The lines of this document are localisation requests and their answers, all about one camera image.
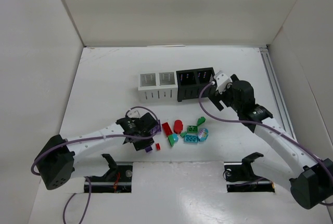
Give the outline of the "purple lego brick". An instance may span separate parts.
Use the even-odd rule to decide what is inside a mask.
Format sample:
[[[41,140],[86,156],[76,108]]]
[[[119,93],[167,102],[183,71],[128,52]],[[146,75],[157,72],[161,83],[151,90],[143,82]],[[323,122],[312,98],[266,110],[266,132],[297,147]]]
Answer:
[[[150,145],[150,146],[147,146],[146,148],[145,148],[145,152],[146,153],[149,153],[149,152],[151,152],[153,149],[152,149],[152,146]]]

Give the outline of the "small red lego brick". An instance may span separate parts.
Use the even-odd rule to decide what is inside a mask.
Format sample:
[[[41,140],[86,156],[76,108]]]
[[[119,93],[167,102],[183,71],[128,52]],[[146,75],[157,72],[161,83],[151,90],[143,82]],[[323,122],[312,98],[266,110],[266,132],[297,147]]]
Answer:
[[[159,151],[161,150],[161,147],[160,147],[160,144],[159,143],[156,143],[156,149]]]

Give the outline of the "red rectangular lego brick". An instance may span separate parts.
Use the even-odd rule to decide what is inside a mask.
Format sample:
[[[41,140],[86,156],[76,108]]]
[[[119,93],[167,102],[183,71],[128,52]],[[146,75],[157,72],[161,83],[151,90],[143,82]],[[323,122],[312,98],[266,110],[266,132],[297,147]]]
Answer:
[[[163,123],[161,126],[162,126],[163,132],[166,136],[173,134],[171,127],[167,122]]]

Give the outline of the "red rounded lego brick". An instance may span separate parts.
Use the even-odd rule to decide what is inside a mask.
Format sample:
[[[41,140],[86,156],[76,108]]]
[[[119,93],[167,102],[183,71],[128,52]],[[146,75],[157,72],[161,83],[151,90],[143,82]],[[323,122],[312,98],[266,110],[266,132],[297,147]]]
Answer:
[[[173,131],[175,134],[181,134],[183,131],[183,123],[181,120],[175,120]]]

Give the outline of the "purple lego with orange print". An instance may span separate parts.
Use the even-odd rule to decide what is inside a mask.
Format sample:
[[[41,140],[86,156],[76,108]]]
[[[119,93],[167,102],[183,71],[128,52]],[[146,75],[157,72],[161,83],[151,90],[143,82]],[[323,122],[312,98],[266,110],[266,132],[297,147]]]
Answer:
[[[158,134],[161,132],[161,125],[156,125],[150,130],[150,134]]]

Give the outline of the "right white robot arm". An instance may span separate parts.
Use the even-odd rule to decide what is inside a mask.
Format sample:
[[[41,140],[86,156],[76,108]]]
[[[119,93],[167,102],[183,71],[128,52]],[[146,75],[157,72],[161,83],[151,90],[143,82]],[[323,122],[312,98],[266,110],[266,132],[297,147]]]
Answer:
[[[320,159],[297,143],[279,125],[273,114],[257,104],[252,85],[239,80],[236,75],[228,77],[220,71],[213,77],[215,92],[209,96],[218,110],[232,108],[238,119],[252,133],[264,140],[289,166],[282,180],[296,202],[305,209],[326,202],[332,196],[332,160]]]

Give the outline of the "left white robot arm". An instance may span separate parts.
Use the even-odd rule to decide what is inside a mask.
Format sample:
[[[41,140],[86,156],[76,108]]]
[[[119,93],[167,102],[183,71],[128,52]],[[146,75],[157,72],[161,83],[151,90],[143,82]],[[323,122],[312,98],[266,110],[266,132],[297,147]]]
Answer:
[[[84,176],[78,168],[87,156],[106,148],[131,143],[136,151],[154,144],[153,137],[160,131],[160,122],[151,113],[141,117],[125,116],[98,131],[63,138],[52,136],[35,158],[31,171],[40,176],[47,190],[63,186],[74,177]]]

